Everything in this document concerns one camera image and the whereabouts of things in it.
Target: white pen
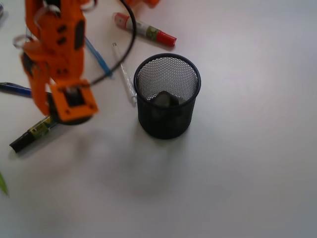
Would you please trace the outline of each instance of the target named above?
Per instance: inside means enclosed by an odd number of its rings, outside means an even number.
[[[113,46],[112,48],[113,48],[113,52],[114,52],[114,55],[116,57],[116,60],[119,60],[119,58],[121,58],[120,48],[117,45],[117,43],[113,43],[112,46]],[[131,99],[132,105],[135,107],[135,105],[137,104],[137,94],[134,90],[133,83],[131,81],[131,77],[126,70],[124,63],[121,64],[121,71],[122,71],[122,75],[123,75],[122,79],[124,80],[123,83],[126,86],[125,90],[128,94],[128,97]]]

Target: black mesh pencil holder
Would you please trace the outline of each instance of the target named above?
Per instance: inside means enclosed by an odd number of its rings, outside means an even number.
[[[159,54],[145,60],[134,75],[139,122],[158,139],[172,139],[186,131],[200,91],[198,70],[188,59]]]

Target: white table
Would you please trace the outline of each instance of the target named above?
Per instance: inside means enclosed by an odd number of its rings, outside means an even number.
[[[28,86],[11,43],[23,1],[2,0],[1,81]],[[87,14],[87,37],[109,65],[120,3]],[[94,88],[100,112],[60,126],[20,157],[9,144],[43,118],[32,100],[0,94],[1,238],[315,238],[317,1],[161,0],[138,19],[178,38],[202,89],[188,131],[149,137],[118,72]],[[138,38],[134,73],[167,48]],[[102,73],[87,53],[85,73]]]

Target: red marker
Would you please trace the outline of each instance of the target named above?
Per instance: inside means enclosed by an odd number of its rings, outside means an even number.
[[[115,12],[113,15],[117,26],[132,30],[132,20],[130,16],[124,15],[120,12]],[[161,30],[158,30],[157,28],[141,21],[137,21],[137,32],[138,34],[145,36],[152,41],[161,42],[171,47],[175,46],[175,42],[177,40],[177,38],[172,37]]]

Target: black cable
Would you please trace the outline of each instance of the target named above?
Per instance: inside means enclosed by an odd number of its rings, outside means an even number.
[[[109,75],[111,75],[114,71],[116,71],[121,63],[123,63],[125,61],[125,59],[127,58],[128,54],[130,53],[133,45],[134,45],[134,41],[135,41],[135,38],[137,36],[137,21],[135,19],[135,16],[133,14],[133,11],[132,9],[130,8],[130,6],[125,2],[125,0],[120,0],[120,2],[122,2],[122,4],[125,6],[125,8],[127,9],[127,11],[129,12],[130,14],[130,17],[131,17],[131,20],[132,20],[132,25],[133,25],[133,31],[132,31],[132,40],[130,42],[130,45],[127,49],[127,51],[125,52],[125,54],[123,55],[123,57],[121,58],[121,60],[119,60],[119,62],[112,68],[110,69],[110,71],[102,76],[100,76],[99,78],[96,78],[95,80],[93,80],[89,85],[90,86],[94,86],[96,85],[97,83],[99,83],[100,81],[104,80],[105,78],[107,78]]]

